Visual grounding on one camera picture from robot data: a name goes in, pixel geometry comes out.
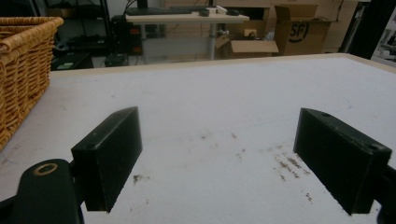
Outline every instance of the white table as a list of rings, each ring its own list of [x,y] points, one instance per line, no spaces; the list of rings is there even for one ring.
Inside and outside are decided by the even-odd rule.
[[[248,21],[246,16],[228,16],[223,14],[209,14],[208,17],[199,16],[197,12],[181,15],[150,15],[150,16],[126,16],[127,22],[140,25],[143,46],[143,59],[149,61],[149,56],[172,56],[189,53],[208,53],[209,59],[215,58],[216,28],[219,23],[241,23]],[[209,37],[190,38],[147,38],[146,27],[148,24],[172,24],[172,23],[209,23]]]
[[[84,211],[87,224],[373,224],[378,203],[350,217],[292,150],[301,107],[395,149],[396,70],[379,66],[334,54],[53,72],[0,154],[0,199],[24,170],[71,161],[104,118],[137,105],[143,152],[112,212]]]

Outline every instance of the black pole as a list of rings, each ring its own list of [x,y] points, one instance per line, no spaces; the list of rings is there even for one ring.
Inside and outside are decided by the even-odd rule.
[[[371,59],[396,6],[395,0],[372,0],[352,39],[349,53]]]

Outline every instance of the table surface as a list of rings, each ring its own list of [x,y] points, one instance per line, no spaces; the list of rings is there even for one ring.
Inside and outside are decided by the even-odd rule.
[[[209,14],[208,17],[199,16],[197,12],[179,15],[149,15],[149,16],[126,16],[127,22],[134,24],[158,24],[158,23],[238,23],[248,21],[249,17],[229,16],[224,14]]]
[[[395,69],[344,54],[52,72],[0,153],[0,199],[24,170],[114,111],[139,107],[143,152],[110,214],[86,223],[376,223],[350,217],[293,153],[301,107],[396,148]],[[389,165],[396,167],[393,155]]]

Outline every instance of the white desk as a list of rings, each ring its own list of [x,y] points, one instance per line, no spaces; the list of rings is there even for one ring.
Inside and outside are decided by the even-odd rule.
[[[0,154],[0,199],[25,169],[71,161],[104,118],[137,105],[143,152],[112,212],[84,211],[87,224],[374,224],[377,203],[350,217],[292,152],[301,107],[396,149],[396,70],[368,63],[334,54],[53,72]]]
[[[216,27],[218,23],[240,23],[248,21],[246,16],[228,16],[223,14],[210,14],[201,17],[198,13],[182,15],[152,15],[152,16],[126,16],[128,22],[140,25],[143,46],[143,59],[148,62],[150,56],[182,55],[188,53],[208,53],[209,59],[215,58]],[[209,37],[191,38],[153,38],[147,39],[147,24],[170,23],[210,23]]]

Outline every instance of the wicker basket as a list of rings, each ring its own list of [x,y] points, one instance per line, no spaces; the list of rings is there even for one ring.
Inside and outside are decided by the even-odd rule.
[[[56,17],[0,17],[0,150],[50,84]]]

